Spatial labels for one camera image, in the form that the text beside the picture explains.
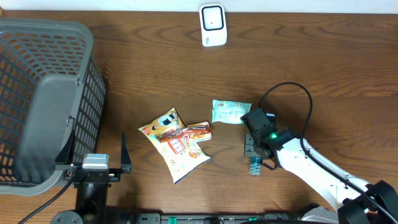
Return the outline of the red orange snack bar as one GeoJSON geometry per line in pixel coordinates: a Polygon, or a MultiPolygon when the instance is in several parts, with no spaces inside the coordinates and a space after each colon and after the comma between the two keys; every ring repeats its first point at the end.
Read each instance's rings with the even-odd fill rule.
{"type": "Polygon", "coordinates": [[[212,130],[209,122],[191,124],[186,128],[179,129],[173,133],[165,134],[158,138],[160,142],[186,139],[188,142],[208,141],[212,138],[212,130]]]}

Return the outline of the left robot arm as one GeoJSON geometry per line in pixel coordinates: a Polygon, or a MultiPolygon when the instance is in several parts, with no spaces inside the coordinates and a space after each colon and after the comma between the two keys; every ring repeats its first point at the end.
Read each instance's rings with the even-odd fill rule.
{"type": "Polygon", "coordinates": [[[82,162],[73,162],[75,132],[55,159],[53,168],[62,170],[68,180],[65,188],[77,189],[75,208],[59,212],[52,223],[135,223],[132,211],[107,205],[108,189],[113,182],[119,182],[123,174],[130,174],[131,159],[126,146],[126,137],[121,137],[121,166],[110,168],[107,154],[85,154],[82,162]]]}

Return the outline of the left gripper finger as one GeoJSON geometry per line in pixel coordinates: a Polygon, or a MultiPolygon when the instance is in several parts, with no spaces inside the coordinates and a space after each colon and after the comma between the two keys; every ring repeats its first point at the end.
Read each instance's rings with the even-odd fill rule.
{"type": "Polygon", "coordinates": [[[122,170],[131,170],[132,163],[126,145],[126,136],[122,133],[121,139],[121,168],[122,170]]]}
{"type": "Polygon", "coordinates": [[[55,159],[55,165],[70,165],[73,163],[73,151],[75,147],[75,131],[72,130],[67,143],[55,159]]]}

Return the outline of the blue mouthwash bottle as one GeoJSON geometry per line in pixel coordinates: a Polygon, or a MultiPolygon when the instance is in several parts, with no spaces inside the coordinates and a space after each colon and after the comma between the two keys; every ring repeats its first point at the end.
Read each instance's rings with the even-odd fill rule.
{"type": "Polygon", "coordinates": [[[259,176],[261,174],[262,158],[251,157],[249,165],[249,173],[253,176],[259,176]]]}

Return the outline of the large yellow snack bag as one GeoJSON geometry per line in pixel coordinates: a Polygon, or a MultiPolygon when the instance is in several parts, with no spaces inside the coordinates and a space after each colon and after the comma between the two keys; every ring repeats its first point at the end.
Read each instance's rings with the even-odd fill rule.
{"type": "Polygon", "coordinates": [[[198,145],[186,139],[160,142],[159,137],[186,128],[177,110],[172,108],[151,123],[139,128],[164,158],[173,182],[176,184],[199,165],[208,162],[211,157],[198,145]]]}

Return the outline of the light teal snack packet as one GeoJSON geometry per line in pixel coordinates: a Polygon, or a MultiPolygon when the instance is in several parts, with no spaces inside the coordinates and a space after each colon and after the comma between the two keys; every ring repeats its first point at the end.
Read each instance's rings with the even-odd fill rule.
{"type": "Polygon", "coordinates": [[[250,103],[213,100],[212,122],[243,124],[241,117],[250,112],[250,110],[250,103]]]}

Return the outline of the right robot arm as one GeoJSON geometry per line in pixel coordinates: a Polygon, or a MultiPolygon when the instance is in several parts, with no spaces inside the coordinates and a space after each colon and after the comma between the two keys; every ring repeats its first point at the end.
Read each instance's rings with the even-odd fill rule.
{"type": "Polygon", "coordinates": [[[248,128],[245,155],[306,182],[336,211],[339,223],[397,223],[397,192],[381,180],[371,184],[321,155],[290,128],[277,129],[275,116],[257,108],[241,117],[248,128]]]}

